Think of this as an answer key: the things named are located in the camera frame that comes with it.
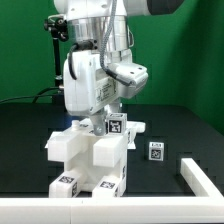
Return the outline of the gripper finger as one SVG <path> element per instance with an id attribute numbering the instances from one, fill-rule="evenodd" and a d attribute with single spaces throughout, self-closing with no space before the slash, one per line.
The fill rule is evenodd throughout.
<path id="1" fill-rule="evenodd" d="M 106 114 L 104 111 L 98 111 L 90 117 L 93 125 L 93 131 L 96 136 L 106 134 Z"/>

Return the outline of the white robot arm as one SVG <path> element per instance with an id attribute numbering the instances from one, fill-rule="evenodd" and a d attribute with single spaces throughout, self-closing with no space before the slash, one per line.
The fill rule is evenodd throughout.
<path id="1" fill-rule="evenodd" d="M 117 112 L 148 79 L 147 69 L 132 61 L 130 16 L 174 13 L 184 0 L 54 0 L 67 23 L 72 46 L 63 67 L 65 106 L 73 116 L 91 119 L 94 133 L 106 133 L 105 108 Z"/>

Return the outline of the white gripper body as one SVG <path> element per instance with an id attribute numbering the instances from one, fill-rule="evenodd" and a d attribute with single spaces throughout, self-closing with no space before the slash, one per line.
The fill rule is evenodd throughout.
<path id="1" fill-rule="evenodd" d="M 133 63 L 131 51 L 125 50 L 122 61 L 115 63 Z M 91 116 L 120 98 L 118 82 L 103 71 L 98 54 L 93 54 L 91 51 L 74 52 L 72 68 L 76 80 L 71 77 L 68 61 L 65 61 L 63 71 L 65 107 L 72 116 Z"/>

